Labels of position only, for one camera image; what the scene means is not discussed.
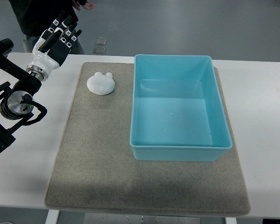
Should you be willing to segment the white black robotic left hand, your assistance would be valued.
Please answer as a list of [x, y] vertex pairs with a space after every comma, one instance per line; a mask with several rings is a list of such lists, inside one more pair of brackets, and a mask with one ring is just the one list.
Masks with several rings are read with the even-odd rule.
[[35, 44], [32, 50], [34, 58], [26, 72], [40, 81], [46, 81], [53, 70], [62, 66], [77, 43], [82, 30], [76, 31], [76, 26], [72, 16], [62, 11]]

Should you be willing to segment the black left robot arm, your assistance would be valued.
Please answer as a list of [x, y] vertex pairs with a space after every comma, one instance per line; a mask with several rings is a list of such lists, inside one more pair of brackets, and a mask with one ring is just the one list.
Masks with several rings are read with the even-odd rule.
[[7, 129], [0, 123], [0, 153], [15, 141], [13, 133], [16, 130], [39, 122], [47, 114], [47, 109], [33, 99], [41, 81], [7, 59], [13, 47], [8, 38], [0, 41], [0, 69], [18, 79], [13, 88], [8, 81], [0, 85], [1, 115], [8, 120], [18, 120]]

